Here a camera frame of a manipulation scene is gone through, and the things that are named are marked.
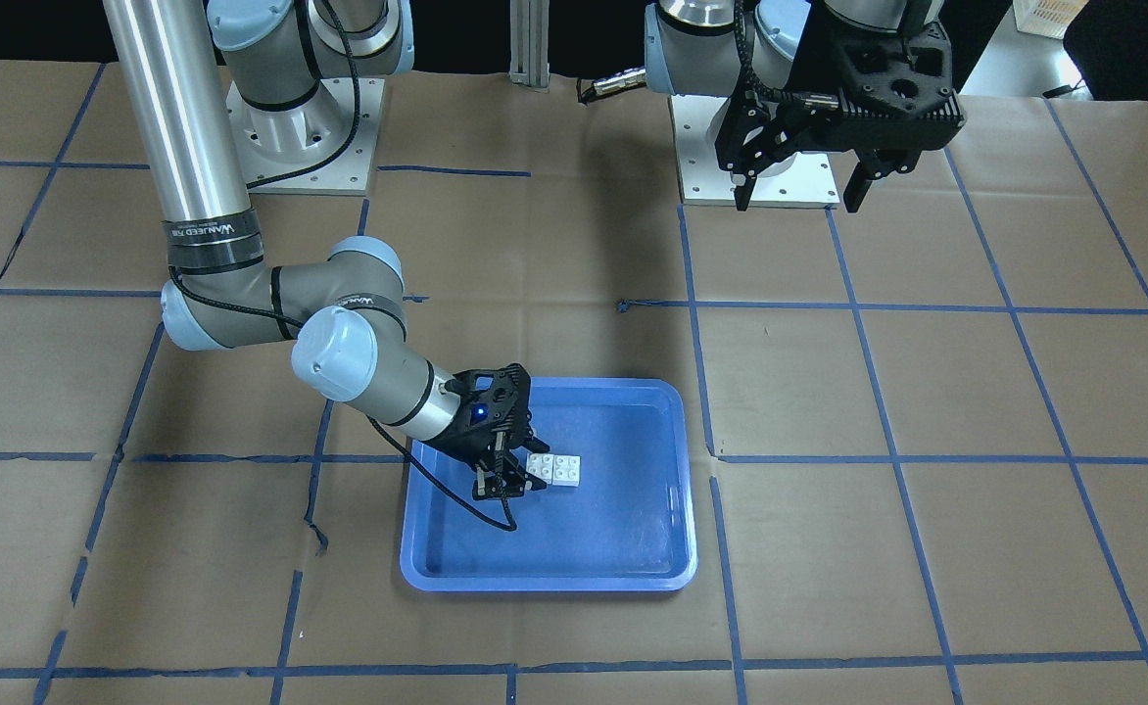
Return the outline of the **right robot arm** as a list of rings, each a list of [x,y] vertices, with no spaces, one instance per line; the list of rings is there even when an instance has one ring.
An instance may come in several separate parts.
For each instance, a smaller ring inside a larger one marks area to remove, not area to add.
[[[551,481],[523,366],[449,373],[408,344],[400,256],[352,235],[323,259],[266,258],[253,192],[327,170],[359,144],[363,90],[414,59],[406,1],[108,1],[104,17],[157,188],[161,308],[185,350],[290,341],[295,375],[470,470],[474,499]]]

